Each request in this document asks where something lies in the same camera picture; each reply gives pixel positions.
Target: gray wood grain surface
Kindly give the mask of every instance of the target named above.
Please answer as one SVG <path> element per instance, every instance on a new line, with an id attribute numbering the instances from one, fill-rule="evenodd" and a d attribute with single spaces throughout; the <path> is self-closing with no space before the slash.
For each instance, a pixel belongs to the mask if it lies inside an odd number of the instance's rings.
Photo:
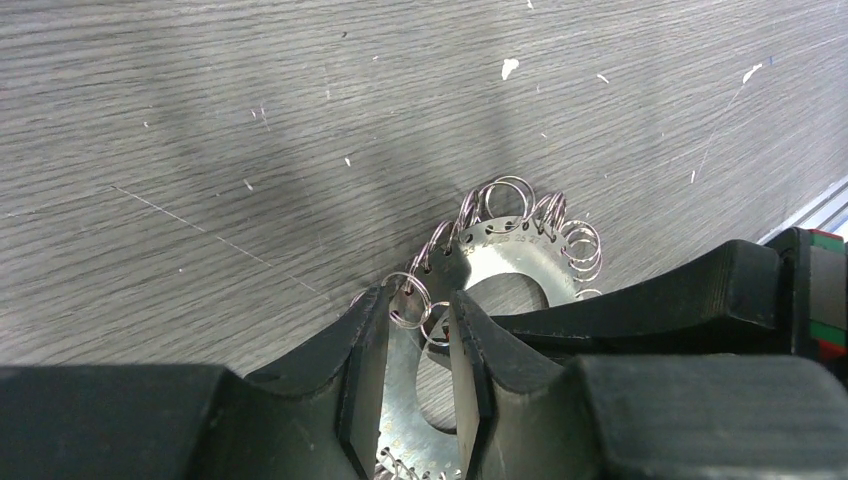
<path id="1" fill-rule="evenodd" d="M 0 362 L 244 373 L 501 174 L 594 222 L 603 290 L 848 174 L 848 4 L 532 5 L 0 4 Z"/>

